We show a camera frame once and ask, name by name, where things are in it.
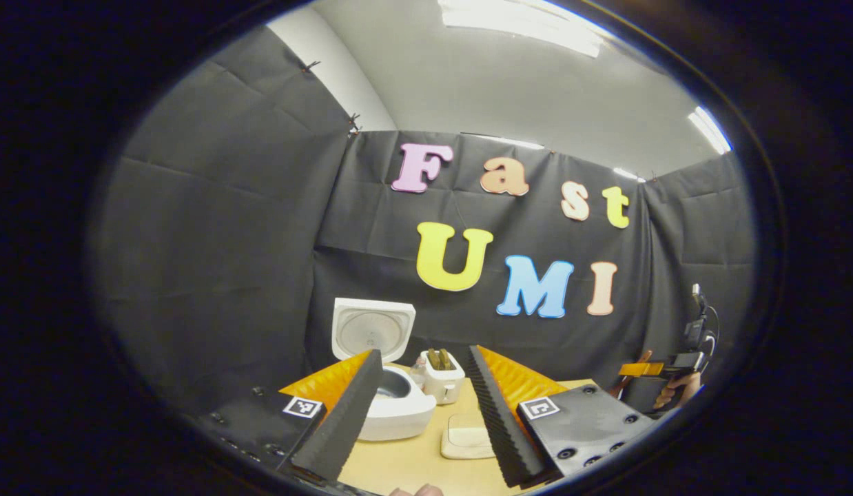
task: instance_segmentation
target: human hand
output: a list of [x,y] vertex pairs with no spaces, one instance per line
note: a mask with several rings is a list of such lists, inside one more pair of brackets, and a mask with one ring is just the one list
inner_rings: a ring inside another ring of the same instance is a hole
[[[411,493],[405,492],[405,490],[401,490],[399,488],[395,488],[392,493],[389,493],[389,496],[412,496]],[[423,487],[418,489],[414,496],[444,496],[442,490],[440,490],[436,486],[430,486],[430,484],[424,484]]]
[[697,393],[701,386],[701,374],[691,373],[677,379],[669,380],[666,386],[663,387],[662,392],[657,396],[656,402],[653,404],[653,409],[660,409],[667,405],[668,402],[671,402],[672,398],[675,397],[675,390],[680,386],[684,386],[684,391],[681,393],[678,405],[676,405],[679,407],[684,406],[684,403],[689,401]]

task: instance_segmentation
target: ceiling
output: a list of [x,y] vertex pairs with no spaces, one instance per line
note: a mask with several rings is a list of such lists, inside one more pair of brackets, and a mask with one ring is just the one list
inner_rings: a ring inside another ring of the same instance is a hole
[[643,178],[717,156],[687,119],[697,102],[612,45],[592,59],[505,32],[446,28],[436,0],[311,7],[398,129],[530,141]]

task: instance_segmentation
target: small white bottle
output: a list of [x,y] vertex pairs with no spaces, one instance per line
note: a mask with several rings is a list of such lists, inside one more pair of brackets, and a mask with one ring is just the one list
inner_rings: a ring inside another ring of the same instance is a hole
[[427,382],[427,361],[423,357],[418,357],[417,361],[414,362],[414,365],[411,367],[411,370],[408,372],[411,375],[411,379],[414,380],[414,384],[417,384],[420,387],[420,390],[423,391],[424,384]]

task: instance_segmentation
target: fluorescent light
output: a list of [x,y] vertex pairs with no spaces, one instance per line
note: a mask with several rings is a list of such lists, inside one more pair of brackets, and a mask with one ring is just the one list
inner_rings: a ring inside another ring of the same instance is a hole
[[479,138],[490,139],[490,141],[498,141],[500,143],[506,143],[507,145],[516,145],[517,147],[530,148],[531,150],[543,150],[543,145],[538,145],[536,143],[530,143],[528,141],[518,141],[517,139],[499,138],[497,136],[487,136],[484,134],[475,134],[473,132],[462,132],[461,134],[468,134],[470,136],[477,136]]
[[439,6],[442,22],[449,28],[509,32],[597,57],[602,40],[596,30],[600,28],[550,3],[525,1],[527,4],[508,0],[439,0]]
[[631,172],[628,172],[628,170],[620,169],[619,167],[614,167],[613,172],[619,174],[620,176],[623,176],[623,178],[634,179],[638,183],[647,182],[647,180],[642,178],[641,176],[638,176],[637,174],[632,174]]
[[726,140],[723,132],[720,132],[720,128],[717,127],[714,119],[702,107],[697,107],[692,114],[687,116],[687,119],[694,126],[697,126],[699,132],[703,133],[703,136],[708,139],[717,154],[722,155],[732,150],[730,142]]

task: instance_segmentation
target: white wall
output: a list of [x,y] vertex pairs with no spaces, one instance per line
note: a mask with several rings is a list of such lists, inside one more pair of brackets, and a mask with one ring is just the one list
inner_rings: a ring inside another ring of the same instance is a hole
[[268,28],[304,63],[320,61],[311,69],[313,74],[349,115],[360,114],[356,123],[362,131],[397,129],[347,45],[316,10],[309,6],[292,10],[270,21]]

